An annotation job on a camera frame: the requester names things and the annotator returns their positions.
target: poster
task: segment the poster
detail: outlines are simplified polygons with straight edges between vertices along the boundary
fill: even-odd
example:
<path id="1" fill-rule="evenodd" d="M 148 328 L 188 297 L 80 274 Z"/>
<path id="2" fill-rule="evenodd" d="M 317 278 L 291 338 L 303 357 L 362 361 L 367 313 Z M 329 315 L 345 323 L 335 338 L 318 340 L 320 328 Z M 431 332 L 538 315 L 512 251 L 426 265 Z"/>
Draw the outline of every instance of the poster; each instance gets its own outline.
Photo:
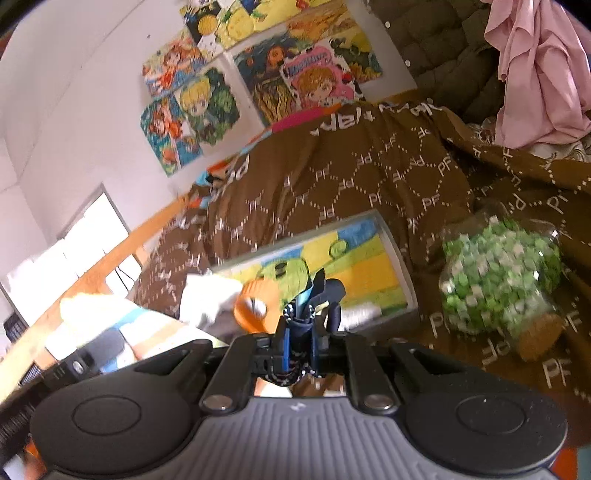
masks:
<path id="1" fill-rule="evenodd" d="M 329 0 L 241 0 L 254 20 L 254 30 L 262 32 L 274 27 L 307 8 L 317 7 Z"/>
<path id="2" fill-rule="evenodd" d="M 160 48 L 142 68 L 150 95 L 162 98 L 171 94 L 205 65 L 205 59 L 186 28 Z"/>
<path id="3" fill-rule="evenodd" d="M 174 92 L 197 141 L 214 146 L 238 122 L 236 99 L 215 67 Z"/>
<path id="4" fill-rule="evenodd" d="M 266 127 L 297 110 L 296 99 L 279 69 L 299 51 L 297 40 L 284 33 L 249 47 L 234 58 Z"/>
<path id="5" fill-rule="evenodd" d="M 290 36 L 299 40 L 302 49 L 329 39 L 335 54 L 343 57 L 353 78 L 360 84 L 382 76 L 382 67 L 371 43 L 341 1 L 331 2 L 287 22 L 287 30 Z"/>
<path id="6" fill-rule="evenodd" d="M 222 7 L 218 2 L 212 2 L 204 7 L 185 5 L 181 9 L 181 15 L 206 62 L 223 52 L 223 45 L 216 37 L 222 17 Z"/>
<path id="7" fill-rule="evenodd" d="M 222 266 L 215 273 L 242 283 L 260 277 L 275 280 L 283 308 L 306 288 L 308 278 L 313 278 L 321 268 L 326 278 L 337 278 L 345 286 L 343 309 L 371 304 L 386 315 L 408 306 L 373 219 L 337 226 L 293 247 L 262 254 L 229 268 Z"/>
<path id="8" fill-rule="evenodd" d="M 222 17 L 217 36 L 224 48 L 233 47 L 254 33 L 254 20 L 236 0 Z"/>
<path id="9" fill-rule="evenodd" d="M 202 154 L 197 136 L 174 95 L 150 104 L 140 123 L 169 177 Z"/>
<path id="10" fill-rule="evenodd" d="M 207 137 L 200 141 L 203 155 L 211 158 L 211 162 L 217 162 L 230 155 L 234 155 L 247 145 L 255 136 L 259 135 L 264 126 L 258 116 L 248 91 L 244 87 L 240 75 L 236 71 L 230 55 L 223 54 L 213 63 L 208 65 L 211 72 L 205 72 L 213 78 L 213 72 L 223 76 L 223 87 L 216 89 L 217 92 L 227 92 L 231 99 L 222 98 L 210 102 L 209 112 L 218 120 L 217 135 L 209 137 L 212 141 L 208 142 Z"/>
<path id="11" fill-rule="evenodd" d="M 331 107 L 362 99 L 359 86 L 329 40 L 322 40 L 280 67 L 281 77 L 297 102 L 297 109 Z"/>

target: window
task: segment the window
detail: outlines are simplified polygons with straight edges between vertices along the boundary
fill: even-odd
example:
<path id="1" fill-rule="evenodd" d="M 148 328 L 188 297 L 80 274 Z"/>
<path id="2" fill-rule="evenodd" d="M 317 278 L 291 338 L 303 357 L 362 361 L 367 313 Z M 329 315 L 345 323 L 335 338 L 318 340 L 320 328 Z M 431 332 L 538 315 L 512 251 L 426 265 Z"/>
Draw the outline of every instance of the window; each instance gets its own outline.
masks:
<path id="1" fill-rule="evenodd" d="M 76 275 L 81 277 L 125 240 L 128 233 L 110 199 L 101 191 L 99 197 L 63 237 L 64 256 L 74 268 Z M 125 297 L 140 273 L 140 264 L 130 256 L 107 276 L 107 286 L 113 294 Z"/>
<path id="2" fill-rule="evenodd" d="M 127 227 L 101 187 L 53 246 L 21 263 L 2 279 L 2 286 L 15 310 L 31 326 L 127 236 Z M 139 262 L 130 256 L 107 276 L 107 286 L 114 295 L 125 297 L 140 272 Z"/>

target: black round pad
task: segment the black round pad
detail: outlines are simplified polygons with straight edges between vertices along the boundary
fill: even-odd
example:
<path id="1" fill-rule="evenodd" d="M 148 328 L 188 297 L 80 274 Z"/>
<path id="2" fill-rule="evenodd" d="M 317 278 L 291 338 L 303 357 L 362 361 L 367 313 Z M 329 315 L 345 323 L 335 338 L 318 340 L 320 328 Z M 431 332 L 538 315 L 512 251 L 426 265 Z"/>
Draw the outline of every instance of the black round pad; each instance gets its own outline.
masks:
<path id="1" fill-rule="evenodd" d="M 82 476 L 123 475 L 157 464 L 183 443 L 190 408 L 165 377 L 115 375 L 71 385 L 39 405 L 31 434 L 45 462 Z"/>
<path id="2" fill-rule="evenodd" d="M 525 421 L 523 409 L 507 398 L 479 395 L 457 406 L 458 419 L 469 429 L 484 435 L 515 432 Z"/>
<path id="3" fill-rule="evenodd" d="M 537 393 L 425 393 L 405 421 L 419 450 L 437 463 L 483 476 L 547 466 L 566 439 L 563 413 Z"/>

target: wooden rail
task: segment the wooden rail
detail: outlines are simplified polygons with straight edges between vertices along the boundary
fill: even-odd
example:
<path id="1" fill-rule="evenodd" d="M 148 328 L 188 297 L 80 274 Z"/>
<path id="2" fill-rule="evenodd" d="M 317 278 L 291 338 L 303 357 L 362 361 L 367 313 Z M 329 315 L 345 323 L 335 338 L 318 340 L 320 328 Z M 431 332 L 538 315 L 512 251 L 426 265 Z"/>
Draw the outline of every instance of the wooden rail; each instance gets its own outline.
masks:
<path id="1" fill-rule="evenodd" d="M 55 301 L 41 317 L 25 331 L 4 360 L 0 362 L 0 402 L 17 388 L 21 378 L 27 373 L 35 360 L 43 369 L 55 363 L 55 359 L 45 349 L 47 337 L 57 329 L 61 322 L 60 302 L 79 293 L 111 293 L 105 278 L 123 260 L 130 255 L 141 257 L 141 247 L 157 235 L 175 215 L 180 213 L 188 202 L 188 196 L 182 196 L 163 208 L 153 217 L 136 228 L 111 252 L 100 259 L 88 272 L 82 275 L 64 294 Z M 139 258 L 140 263 L 147 257 Z"/>

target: brown blanket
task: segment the brown blanket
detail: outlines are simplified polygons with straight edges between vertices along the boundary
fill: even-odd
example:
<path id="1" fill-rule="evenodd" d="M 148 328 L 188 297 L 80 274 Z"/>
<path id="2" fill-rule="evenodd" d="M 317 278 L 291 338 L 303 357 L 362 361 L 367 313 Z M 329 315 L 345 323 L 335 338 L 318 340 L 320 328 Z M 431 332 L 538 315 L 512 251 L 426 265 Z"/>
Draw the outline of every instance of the brown blanket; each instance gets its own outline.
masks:
<path id="1" fill-rule="evenodd" d="M 349 105 L 274 134 L 239 157 L 207 216 L 189 209 L 162 237 L 136 302 L 175 315 L 187 269 L 205 271 L 276 239 L 378 209 L 420 302 L 423 326 L 407 338 L 561 396 L 584 433 L 591 430 L 590 192 L 591 164 L 486 145 L 445 109 L 417 102 Z M 483 198 L 501 201 L 516 218 L 548 220 L 561 233 L 565 268 L 555 300 L 566 332 L 538 362 L 520 360 L 497 334 L 467 337 L 448 332 L 443 322 L 439 233 Z"/>

